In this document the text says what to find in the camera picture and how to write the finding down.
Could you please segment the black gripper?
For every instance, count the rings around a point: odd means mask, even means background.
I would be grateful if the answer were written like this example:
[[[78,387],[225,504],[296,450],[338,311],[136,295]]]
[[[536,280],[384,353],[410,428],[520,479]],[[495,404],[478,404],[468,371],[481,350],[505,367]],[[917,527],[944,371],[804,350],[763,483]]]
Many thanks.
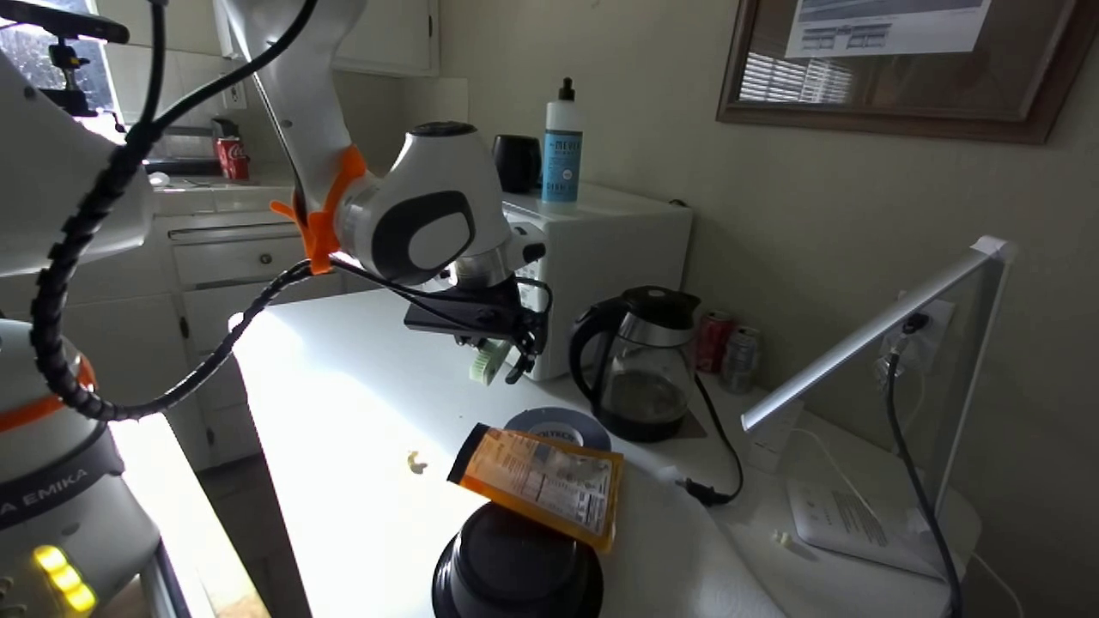
[[[505,385],[532,373],[541,345],[545,343],[545,315],[521,305],[516,278],[490,289],[416,292],[407,310],[407,325],[450,333],[456,339],[516,343],[520,350],[508,360]]]

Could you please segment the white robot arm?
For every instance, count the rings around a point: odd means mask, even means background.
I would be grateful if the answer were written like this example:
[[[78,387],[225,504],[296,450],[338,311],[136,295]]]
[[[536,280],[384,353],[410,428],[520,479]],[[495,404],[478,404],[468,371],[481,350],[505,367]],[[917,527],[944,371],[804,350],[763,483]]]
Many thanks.
[[[545,345],[545,320],[520,300],[520,268],[543,250],[508,228],[481,133],[462,119],[416,125],[389,170],[350,142],[334,54],[367,0],[225,6],[243,60],[174,103],[148,97],[116,142],[86,131],[20,70],[0,80],[4,271],[35,280],[29,311],[4,325],[4,618],[93,618],[162,556],[114,428],[187,401],[232,350],[212,345],[148,401],[111,401],[62,320],[83,262],[144,240],[132,181],[152,146],[225,89],[243,80],[260,89],[296,170],[296,194],[279,212],[296,222],[302,262],[274,278],[282,289],[347,268],[407,295],[421,328],[505,343],[525,360]]]

